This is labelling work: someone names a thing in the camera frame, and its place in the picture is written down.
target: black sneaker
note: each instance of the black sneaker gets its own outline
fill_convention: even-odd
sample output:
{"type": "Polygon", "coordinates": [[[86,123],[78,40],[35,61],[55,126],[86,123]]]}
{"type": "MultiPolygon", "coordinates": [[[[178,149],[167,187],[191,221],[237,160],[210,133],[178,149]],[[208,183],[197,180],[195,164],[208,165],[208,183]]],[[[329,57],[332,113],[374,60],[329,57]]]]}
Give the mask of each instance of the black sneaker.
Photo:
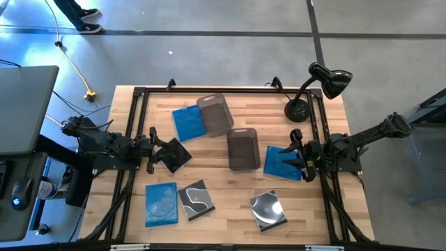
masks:
{"type": "Polygon", "coordinates": [[[94,17],[98,15],[100,12],[98,9],[89,9],[89,10],[82,10],[81,19],[85,20],[90,17],[94,17]]]}
{"type": "Polygon", "coordinates": [[[102,26],[100,26],[100,24],[85,24],[82,29],[77,31],[79,34],[95,34],[102,31],[102,26]]]}

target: desk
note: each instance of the desk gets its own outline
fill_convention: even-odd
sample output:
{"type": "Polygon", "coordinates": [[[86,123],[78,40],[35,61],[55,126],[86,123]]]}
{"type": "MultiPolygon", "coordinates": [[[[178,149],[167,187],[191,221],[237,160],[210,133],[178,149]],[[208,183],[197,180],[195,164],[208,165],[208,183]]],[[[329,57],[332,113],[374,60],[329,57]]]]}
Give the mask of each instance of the desk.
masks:
{"type": "MultiPolygon", "coordinates": [[[[111,105],[109,119],[114,119],[111,132],[125,132],[132,102],[134,86],[117,86],[111,105]]],[[[148,97],[144,134],[155,126],[158,136],[164,141],[176,136],[171,112],[175,109],[196,104],[203,93],[151,93],[148,97]]],[[[145,171],[145,162],[137,172],[132,192],[126,243],[256,243],[256,244],[299,244],[329,243],[327,222],[318,178],[313,182],[291,181],[263,174],[267,145],[288,146],[289,133],[301,129],[303,141],[313,139],[311,123],[293,123],[284,115],[288,101],[283,94],[226,93],[224,94],[234,119],[233,128],[253,127],[257,130],[261,154],[261,168],[254,173],[233,174],[228,168],[226,135],[202,137],[185,142],[184,145],[193,159],[175,176],[161,164],[155,166],[155,174],[145,171]],[[178,202],[177,225],[145,228],[145,187],[149,184],[177,182],[183,188],[199,179],[206,182],[216,210],[188,222],[178,202]],[[262,234],[257,229],[249,208],[248,199],[267,190],[276,190],[289,222],[262,234]]],[[[331,133],[349,132],[341,97],[324,99],[325,110],[331,133]]],[[[316,120],[320,121],[316,109],[316,120]]],[[[133,124],[132,137],[137,130],[133,124]]],[[[105,171],[95,178],[86,205],[79,237],[85,237],[101,221],[112,201],[116,171],[105,171]]],[[[367,204],[358,179],[348,173],[340,173],[341,193],[346,211],[356,225],[369,238],[373,238],[367,204]]],[[[118,212],[114,233],[120,222],[118,212]]],[[[338,236],[339,218],[335,216],[338,236]]]]}

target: desk lamp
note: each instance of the desk lamp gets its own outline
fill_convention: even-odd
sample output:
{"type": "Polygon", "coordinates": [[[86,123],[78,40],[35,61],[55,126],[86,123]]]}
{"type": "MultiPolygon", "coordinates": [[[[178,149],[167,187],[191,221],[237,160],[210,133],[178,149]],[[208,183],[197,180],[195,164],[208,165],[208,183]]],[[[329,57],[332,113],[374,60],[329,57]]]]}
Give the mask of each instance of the desk lamp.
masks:
{"type": "Polygon", "coordinates": [[[294,122],[308,119],[310,108],[307,102],[300,99],[304,90],[316,80],[321,82],[322,90],[329,99],[336,98],[350,83],[353,75],[345,70],[329,70],[320,63],[314,62],[308,67],[311,77],[300,87],[294,99],[285,106],[285,115],[294,122]]]}

